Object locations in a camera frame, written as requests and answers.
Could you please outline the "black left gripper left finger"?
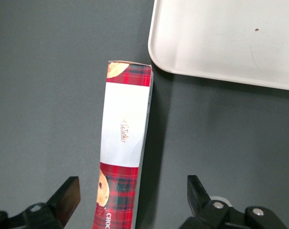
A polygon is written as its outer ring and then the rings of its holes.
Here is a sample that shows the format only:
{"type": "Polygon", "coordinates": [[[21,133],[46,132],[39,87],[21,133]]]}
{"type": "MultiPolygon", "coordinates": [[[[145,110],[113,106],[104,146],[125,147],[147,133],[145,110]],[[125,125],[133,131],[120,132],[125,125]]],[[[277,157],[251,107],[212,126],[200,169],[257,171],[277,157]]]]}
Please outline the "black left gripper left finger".
{"type": "Polygon", "coordinates": [[[48,201],[9,217],[0,211],[0,229],[63,229],[80,202],[79,177],[69,177],[48,201]]]}

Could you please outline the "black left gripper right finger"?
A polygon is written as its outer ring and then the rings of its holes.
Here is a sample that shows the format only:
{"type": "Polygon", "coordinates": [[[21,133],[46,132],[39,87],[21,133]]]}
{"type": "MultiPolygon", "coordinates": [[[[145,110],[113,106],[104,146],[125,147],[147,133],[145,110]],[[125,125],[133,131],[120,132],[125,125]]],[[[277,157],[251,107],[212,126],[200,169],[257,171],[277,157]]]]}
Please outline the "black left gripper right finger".
{"type": "Polygon", "coordinates": [[[198,176],[187,177],[187,198],[193,216],[181,229],[286,229],[287,226],[270,209],[247,207],[244,213],[223,199],[212,199],[198,176]]]}

